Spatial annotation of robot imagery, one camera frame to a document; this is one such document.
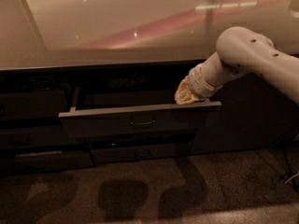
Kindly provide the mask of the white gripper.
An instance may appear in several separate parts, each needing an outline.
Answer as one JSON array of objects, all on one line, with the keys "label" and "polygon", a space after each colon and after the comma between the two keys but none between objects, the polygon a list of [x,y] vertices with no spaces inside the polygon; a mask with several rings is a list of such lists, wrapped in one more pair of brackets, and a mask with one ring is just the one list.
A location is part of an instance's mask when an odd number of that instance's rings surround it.
[{"label": "white gripper", "polygon": [[210,98],[216,94],[222,86],[210,85],[203,75],[203,65],[200,63],[192,68],[180,81],[175,93],[175,101],[178,105],[188,105],[195,102],[203,102],[203,98]]}]

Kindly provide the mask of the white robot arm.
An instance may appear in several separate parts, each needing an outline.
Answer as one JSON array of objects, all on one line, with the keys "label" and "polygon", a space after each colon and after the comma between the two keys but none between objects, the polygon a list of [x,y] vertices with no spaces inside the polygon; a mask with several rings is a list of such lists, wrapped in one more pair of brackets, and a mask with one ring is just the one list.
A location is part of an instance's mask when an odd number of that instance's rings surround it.
[{"label": "white robot arm", "polygon": [[175,101],[186,105],[210,98],[224,84],[249,73],[261,76],[299,104],[299,59],[276,50],[269,38],[244,27],[229,28],[219,36],[216,51],[181,80]]}]

